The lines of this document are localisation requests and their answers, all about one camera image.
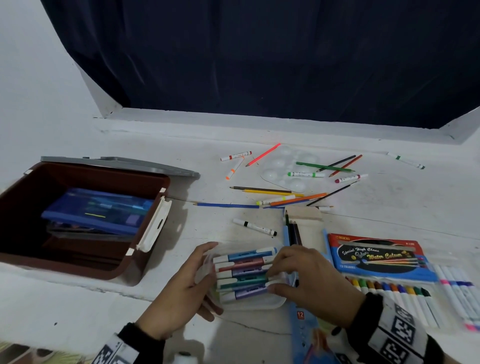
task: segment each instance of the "orange pencil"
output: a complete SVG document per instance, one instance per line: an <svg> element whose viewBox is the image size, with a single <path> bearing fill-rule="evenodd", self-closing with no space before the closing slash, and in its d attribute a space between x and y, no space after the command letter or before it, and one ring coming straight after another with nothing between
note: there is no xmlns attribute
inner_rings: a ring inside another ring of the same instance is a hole
<svg viewBox="0 0 480 364"><path fill-rule="evenodd" d="M327 193L323 194L313 194L311 196L305 196L305 197L299 197L299 198L294 198L293 200L287 200L287 201L278 201L278 202L272 202L270 206L280 206L280 205L290 205L290 204L295 204L297 202L302 202L302 201L308 201L308 200L313 200L319 197L327 196Z"/></svg>
<svg viewBox="0 0 480 364"><path fill-rule="evenodd" d="M350 164L353 164L355 163L357 160L359 160L360 158L363 157L363 154L360 154L358 157L352 159L350 162L348 162L346 165L342 166L342 168L346 168L348 167ZM332 176L335 176L337 173L339 173L340 171L339 170L336 170L334 171L331 175L329 175L329 177L332 177Z"/></svg>
<svg viewBox="0 0 480 364"><path fill-rule="evenodd" d="M265 153L259 155L259 156L258 156L257 158L255 158L253 161L251 161L250 163L248 163L248 164L246 165L246 167L248 167L249 165L255 163L255 162L258 161L260 158L265 157L268 153L270 153L271 151L277 149L277 147L279 147L280 145L281 145L281 143L278 143L276 146L271 147L271 148L270 148L269 150L267 150Z"/></svg>

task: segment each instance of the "gray lid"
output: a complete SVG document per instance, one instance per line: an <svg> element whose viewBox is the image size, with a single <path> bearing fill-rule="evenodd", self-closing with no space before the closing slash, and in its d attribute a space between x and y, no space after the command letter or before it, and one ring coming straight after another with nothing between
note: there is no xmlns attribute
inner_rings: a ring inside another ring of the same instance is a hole
<svg viewBox="0 0 480 364"><path fill-rule="evenodd" d="M42 162L85 164L88 166L117 168L120 170L136 170L139 172L159 173L168 176L200 177L200 173L193 170L184 170L183 168L167 166L165 164L147 162L145 160L122 158L122 157L100 157L91 159L90 157L69 158L69 157L40 157Z"/></svg>

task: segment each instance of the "brown plastic box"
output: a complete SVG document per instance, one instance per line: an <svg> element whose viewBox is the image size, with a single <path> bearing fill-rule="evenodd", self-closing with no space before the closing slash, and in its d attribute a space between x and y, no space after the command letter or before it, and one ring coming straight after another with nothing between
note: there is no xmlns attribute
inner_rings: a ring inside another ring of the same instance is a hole
<svg viewBox="0 0 480 364"><path fill-rule="evenodd" d="M146 252L138 249L147 227L152 225L150 221L158 213L160 202L168 204L169 209L170 202L162 198L169 185L170 178L165 174L40 162L0 194L0 261L135 285L142 278L156 241L161 241L155 233L150 234L149 237L154 236L150 249ZM131 243L62 239L46 232L47 221L41 214L69 187L155 201ZM161 219L153 229L160 230L164 222L165 219Z"/></svg>

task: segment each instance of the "box handle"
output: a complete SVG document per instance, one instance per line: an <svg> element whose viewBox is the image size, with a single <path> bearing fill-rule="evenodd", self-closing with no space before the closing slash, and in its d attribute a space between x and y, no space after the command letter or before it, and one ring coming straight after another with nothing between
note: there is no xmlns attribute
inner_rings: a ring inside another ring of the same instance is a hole
<svg viewBox="0 0 480 364"><path fill-rule="evenodd" d="M145 230L145 233L136 246L137 250L141 250L142 252L146 253L152 249L155 240L163 228L163 224L165 224L165 220L167 219L167 215L171 206L172 202L165 201L165 197L162 196L160 203L158 204L158 207L156 208L156 211L153 214L147 229Z"/></svg>

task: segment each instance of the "dark blue curtain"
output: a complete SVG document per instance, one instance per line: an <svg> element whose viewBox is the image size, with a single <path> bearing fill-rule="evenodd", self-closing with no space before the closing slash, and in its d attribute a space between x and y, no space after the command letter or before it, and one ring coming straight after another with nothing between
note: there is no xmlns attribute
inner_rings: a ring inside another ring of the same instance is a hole
<svg viewBox="0 0 480 364"><path fill-rule="evenodd" d="M125 107L439 128L480 105L480 2L42 0Z"/></svg>

